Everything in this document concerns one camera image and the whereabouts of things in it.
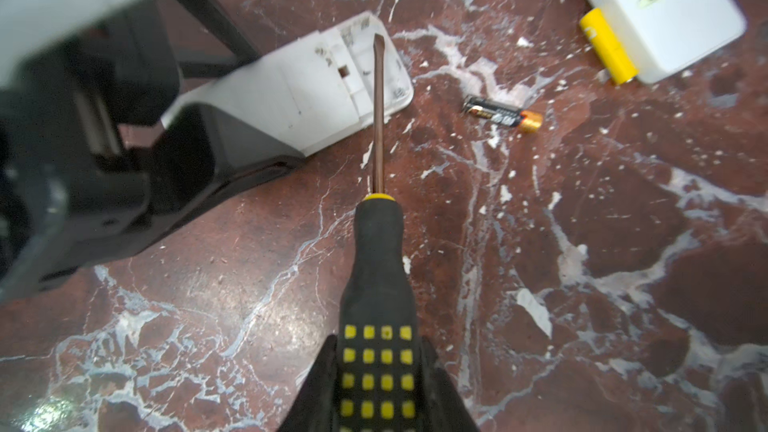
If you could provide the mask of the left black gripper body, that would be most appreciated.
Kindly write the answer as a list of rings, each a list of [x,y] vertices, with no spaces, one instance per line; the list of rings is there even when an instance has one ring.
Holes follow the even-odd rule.
[[[61,286],[79,268],[134,256],[305,157],[214,105],[181,108],[147,147],[185,78],[259,59],[218,0],[176,0],[229,50],[175,50],[155,0],[141,0],[32,57],[1,90],[1,298]]]

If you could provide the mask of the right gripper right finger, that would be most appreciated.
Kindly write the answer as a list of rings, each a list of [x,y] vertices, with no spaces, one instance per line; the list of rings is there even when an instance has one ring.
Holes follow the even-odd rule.
[[[478,432],[436,349],[426,336],[420,337],[420,415],[423,431]]]

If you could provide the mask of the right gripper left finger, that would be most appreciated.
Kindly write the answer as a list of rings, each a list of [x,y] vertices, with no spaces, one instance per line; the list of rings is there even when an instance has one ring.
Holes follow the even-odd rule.
[[[288,414],[278,428],[279,432],[335,431],[337,343],[334,334],[325,339]]]

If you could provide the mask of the black yellow screwdriver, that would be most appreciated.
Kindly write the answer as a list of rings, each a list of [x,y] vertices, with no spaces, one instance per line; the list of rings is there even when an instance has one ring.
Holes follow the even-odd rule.
[[[402,262],[403,211],[385,191],[385,38],[373,39],[372,188],[356,207],[355,254],[340,308],[336,412],[341,431],[418,431],[415,299]]]

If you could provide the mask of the white remote control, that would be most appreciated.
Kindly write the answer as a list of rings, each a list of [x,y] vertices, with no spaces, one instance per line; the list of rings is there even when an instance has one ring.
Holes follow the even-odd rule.
[[[616,34],[644,84],[654,84],[741,37],[734,0],[588,0]]]
[[[161,122],[189,103],[216,106],[312,155],[374,121],[374,38],[388,34],[365,11],[182,94]]]

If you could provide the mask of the black gold AA battery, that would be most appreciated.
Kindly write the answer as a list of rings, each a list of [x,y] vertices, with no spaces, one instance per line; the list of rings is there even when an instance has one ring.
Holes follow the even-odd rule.
[[[524,133],[537,132],[544,121],[537,112],[475,95],[465,97],[462,112]]]

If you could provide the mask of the yellow AA battery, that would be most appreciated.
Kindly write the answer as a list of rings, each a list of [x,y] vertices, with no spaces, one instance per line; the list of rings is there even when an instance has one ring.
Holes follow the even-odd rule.
[[[600,9],[594,8],[585,14],[579,26],[616,85],[630,82],[638,75],[636,67]]]

